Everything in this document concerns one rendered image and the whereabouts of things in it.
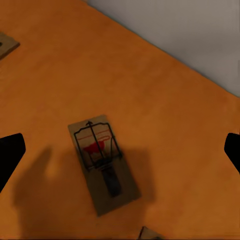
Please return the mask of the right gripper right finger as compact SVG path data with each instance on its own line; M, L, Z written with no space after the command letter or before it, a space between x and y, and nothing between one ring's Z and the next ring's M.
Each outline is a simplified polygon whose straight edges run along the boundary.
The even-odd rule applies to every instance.
M224 151L240 173L240 135L235 133L228 133Z

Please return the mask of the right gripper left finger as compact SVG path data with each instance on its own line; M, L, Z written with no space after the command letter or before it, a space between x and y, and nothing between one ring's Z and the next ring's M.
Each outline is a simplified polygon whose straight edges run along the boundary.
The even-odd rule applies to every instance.
M0 138L0 193L25 152L26 145L21 133Z

